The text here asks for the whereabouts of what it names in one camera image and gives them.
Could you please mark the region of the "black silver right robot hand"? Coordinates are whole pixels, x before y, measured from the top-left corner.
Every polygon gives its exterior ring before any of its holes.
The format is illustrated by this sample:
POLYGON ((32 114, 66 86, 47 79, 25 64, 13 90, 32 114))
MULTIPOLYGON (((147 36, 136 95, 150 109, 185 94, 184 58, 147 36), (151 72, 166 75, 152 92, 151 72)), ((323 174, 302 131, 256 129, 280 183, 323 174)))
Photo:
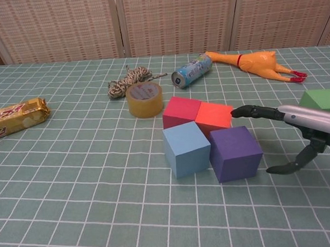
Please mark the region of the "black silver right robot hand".
POLYGON ((319 153, 330 146, 330 112, 293 105, 280 105, 277 108, 243 105, 231 112, 235 118, 266 118, 282 121, 299 129, 309 144, 296 156, 294 161, 266 169, 269 174, 288 175, 299 171, 319 153))

